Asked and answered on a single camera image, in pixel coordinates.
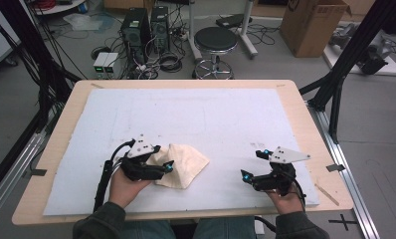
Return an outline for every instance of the dark jacket sleeve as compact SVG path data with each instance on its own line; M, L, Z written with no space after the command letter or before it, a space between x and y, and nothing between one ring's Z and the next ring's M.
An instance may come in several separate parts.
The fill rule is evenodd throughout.
M276 239L329 238L328 233L313 224L303 212L279 215L276 218L276 226Z
M74 239L119 238L125 212L118 205L107 202L94 214L74 225Z

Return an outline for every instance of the towel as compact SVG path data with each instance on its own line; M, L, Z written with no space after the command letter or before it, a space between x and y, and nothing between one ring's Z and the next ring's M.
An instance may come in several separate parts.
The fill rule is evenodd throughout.
M160 180L155 180L155 183L180 189L187 188L210 162L205 155L190 145L171 143L168 148L161 147L149 158L148 163L161 165L170 160L174 160L173 171L165 174Z

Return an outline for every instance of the gray floor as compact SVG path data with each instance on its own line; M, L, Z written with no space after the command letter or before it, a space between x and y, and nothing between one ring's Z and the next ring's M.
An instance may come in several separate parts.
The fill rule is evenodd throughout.
M52 28L62 31L59 43L89 78L94 79L91 51L102 46L109 37L117 37L119 23L106 18L107 29L98 32L72 32L58 19ZM196 21L197 29L213 26L217 17ZM278 27L279 20L255 19L254 23ZM303 87L318 80L328 71L323 58L297 59L282 40L279 32L268 34L274 45L258 44L259 55L250 60L242 46L224 56L235 71L236 79L290 79ZM158 79L190 79L194 61L189 46L184 44L186 56L179 73L161 73ZM67 69L78 74L64 57ZM38 88L23 66L0 67L0 161L34 116ZM303 96L310 99L314 93ZM338 138L359 190L375 226L382 238L396 238L396 77L361 76L350 74L344 84L338 125ZM19 227L11 217L28 182L22 178L0 211L0 238L69 238L72 224ZM309 213L309 218L327 230L331 238L362 238L358 225L329 223L354 221L352 211ZM275 216L266 216L274 221ZM265 238L274 238L267 232Z

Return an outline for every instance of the black stool seat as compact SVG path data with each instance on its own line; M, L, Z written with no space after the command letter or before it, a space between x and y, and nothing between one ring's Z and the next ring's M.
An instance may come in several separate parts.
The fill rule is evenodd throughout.
M225 52L236 47L235 33L221 27L208 27L195 34L195 45L204 51Z

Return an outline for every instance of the person's hand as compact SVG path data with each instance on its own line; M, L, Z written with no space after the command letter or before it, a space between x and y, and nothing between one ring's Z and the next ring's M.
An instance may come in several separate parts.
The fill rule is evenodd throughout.
M285 196L280 196L275 190L268 190L266 193L275 203L275 206L281 215L303 211L302 204L297 196L297 191L294 185L291 186L289 193Z
M111 178L108 201L125 208L150 182L149 180L131 181L118 168Z

